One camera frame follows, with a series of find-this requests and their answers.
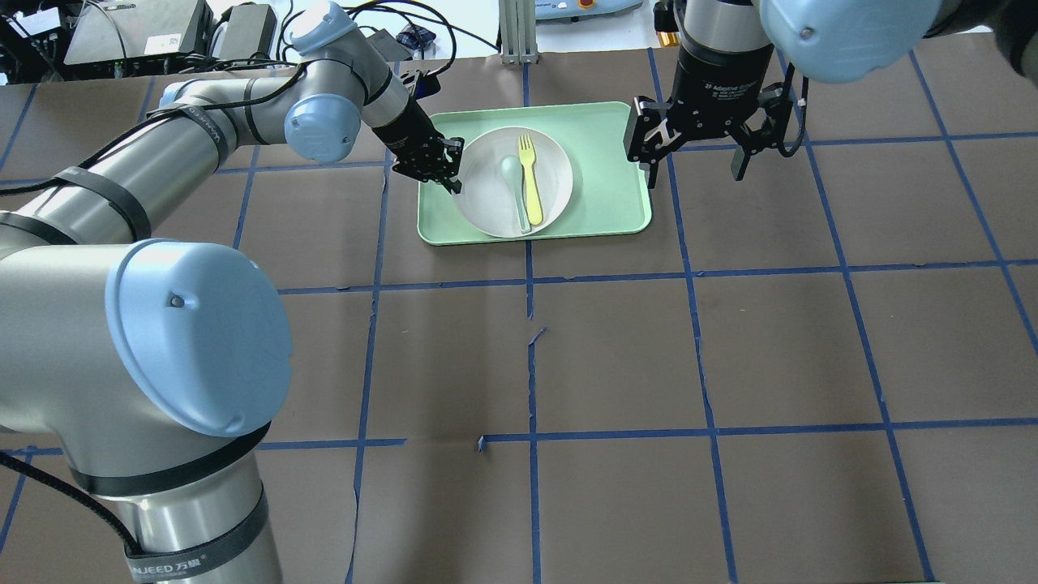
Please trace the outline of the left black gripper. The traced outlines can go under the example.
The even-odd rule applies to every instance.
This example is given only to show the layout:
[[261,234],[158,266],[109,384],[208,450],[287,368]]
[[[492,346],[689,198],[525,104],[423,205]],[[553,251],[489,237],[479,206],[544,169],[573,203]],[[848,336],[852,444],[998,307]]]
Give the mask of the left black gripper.
[[414,138],[397,152],[392,170],[412,180],[444,185],[453,195],[460,195],[463,184],[459,173],[464,147],[463,137],[445,137],[433,129],[430,137]]

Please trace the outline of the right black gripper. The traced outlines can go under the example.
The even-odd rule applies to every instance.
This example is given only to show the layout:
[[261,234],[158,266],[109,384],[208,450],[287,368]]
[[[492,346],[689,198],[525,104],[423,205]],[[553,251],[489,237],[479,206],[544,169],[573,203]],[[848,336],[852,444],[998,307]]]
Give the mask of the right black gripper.
[[656,188],[660,160],[689,141],[731,136],[738,149],[731,177],[742,180],[753,156],[778,149],[790,158],[787,131],[793,115],[792,81],[764,88],[774,45],[723,52],[698,41],[682,41],[667,102],[633,99],[626,123],[626,157],[646,171],[646,187]]

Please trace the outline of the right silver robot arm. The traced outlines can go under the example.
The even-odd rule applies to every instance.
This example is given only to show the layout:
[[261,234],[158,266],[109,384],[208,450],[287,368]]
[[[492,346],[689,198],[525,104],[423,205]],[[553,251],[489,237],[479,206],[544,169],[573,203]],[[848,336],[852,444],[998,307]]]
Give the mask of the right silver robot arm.
[[1034,1],[657,1],[653,16],[678,63],[670,98],[635,98],[625,130],[649,188],[660,161],[693,141],[731,138],[735,180],[764,149],[793,157],[807,129],[789,145],[788,126],[812,82],[859,81],[924,38],[989,27],[1010,67],[1036,81]]

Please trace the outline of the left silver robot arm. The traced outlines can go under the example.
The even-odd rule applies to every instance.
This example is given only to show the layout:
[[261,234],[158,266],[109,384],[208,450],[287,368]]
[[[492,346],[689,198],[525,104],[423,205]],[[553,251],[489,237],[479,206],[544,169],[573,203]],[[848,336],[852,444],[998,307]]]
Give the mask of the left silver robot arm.
[[2,455],[114,530],[137,583],[281,583],[255,449],[290,388],[281,296],[238,249],[153,230],[247,145],[328,164],[360,126],[394,170],[459,192],[464,141],[354,11],[290,26],[292,76],[192,80],[2,215],[2,430],[48,433],[73,480]]

